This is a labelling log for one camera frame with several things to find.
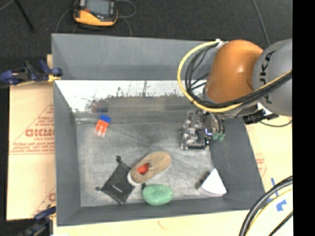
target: black carpet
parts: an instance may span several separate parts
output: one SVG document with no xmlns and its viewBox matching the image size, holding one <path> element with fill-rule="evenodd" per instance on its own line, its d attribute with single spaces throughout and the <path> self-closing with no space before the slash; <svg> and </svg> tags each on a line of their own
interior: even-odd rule
<svg viewBox="0 0 315 236">
<path fill-rule="evenodd" d="M 128 24 L 119 19 L 106 30 L 78 27 L 71 9 L 75 0 L 19 0 L 36 32 L 15 2 L 0 0 L 0 72 L 20 67 L 26 59 L 38 59 L 51 52 L 51 33 L 73 32 L 129 36 Z M 132 36 L 186 40 L 246 39 L 267 47 L 292 38 L 293 0 L 130 0 L 137 13 L 127 19 Z M 121 14 L 133 7 L 119 3 Z M 0 90 L 0 235 L 15 235 L 32 221 L 5 221 L 8 151 L 8 90 Z"/>
</svg>

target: white cone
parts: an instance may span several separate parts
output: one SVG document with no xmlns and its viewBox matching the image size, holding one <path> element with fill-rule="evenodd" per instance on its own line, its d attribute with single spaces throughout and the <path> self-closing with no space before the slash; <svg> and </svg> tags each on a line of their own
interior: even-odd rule
<svg viewBox="0 0 315 236">
<path fill-rule="evenodd" d="M 213 169 L 210 175 L 198 188 L 198 191 L 209 197 L 221 197 L 226 193 L 226 188 L 216 169 Z"/>
</svg>

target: red object inside shoe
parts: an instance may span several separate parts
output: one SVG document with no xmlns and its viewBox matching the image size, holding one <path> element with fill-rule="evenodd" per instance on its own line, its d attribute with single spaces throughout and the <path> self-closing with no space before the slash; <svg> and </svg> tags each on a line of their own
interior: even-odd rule
<svg viewBox="0 0 315 236">
<path fill-rule="evenodd" d="M 137 172 L 140 173 L 141 175 L 144 175 L 146 172 L 148 172 L 148 170 L 149 170 L 149 163 L 141 165 L 140 167 L 137 168 Z"/>
</svg>

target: green sponge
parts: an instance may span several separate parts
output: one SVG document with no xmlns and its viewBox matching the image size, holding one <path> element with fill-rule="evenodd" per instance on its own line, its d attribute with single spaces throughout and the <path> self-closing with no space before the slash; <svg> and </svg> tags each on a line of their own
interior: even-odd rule
<svg viewBox="0 0 315 236">
<path fill-rule="evenodd" d="M 152 206 L 161 206 L 173 199 L 174 192 L 165 184 L 150 184 L 142 190 L 142 197 Z"/>
</svg>

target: clamp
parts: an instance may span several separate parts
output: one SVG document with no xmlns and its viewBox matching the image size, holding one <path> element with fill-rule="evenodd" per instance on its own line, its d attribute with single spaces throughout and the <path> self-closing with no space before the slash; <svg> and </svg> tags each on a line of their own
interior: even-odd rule
<svg viewBox="0 0 315 236">
<path fill-rule="evenodd" d="M 39 62 L 39 68 L 34 68 L 32 64 L 27 60 L 24 62 L 21 68 L 16 70 L 7 70 L 0 73 L 0 81 L 7 85 L 16 86 L 25 82 L 51 82 L 55 79 L 60 79 L 63 75 L 63 71 L 60 68 L 50 69 L 48 64 L 41 59 Z"/>
<path fill-rule="evenodd" d="M 46 210 L 35 215 L 34 220 L 36 221 L 33 225 L 26 228 L 23 232 L 18 233 L 16 236 L 38 236 L 40 235 L 48 225 L 51 226 L 52 214 L 56 213 L 56 207 L 49 207 Z"/>
</svg>

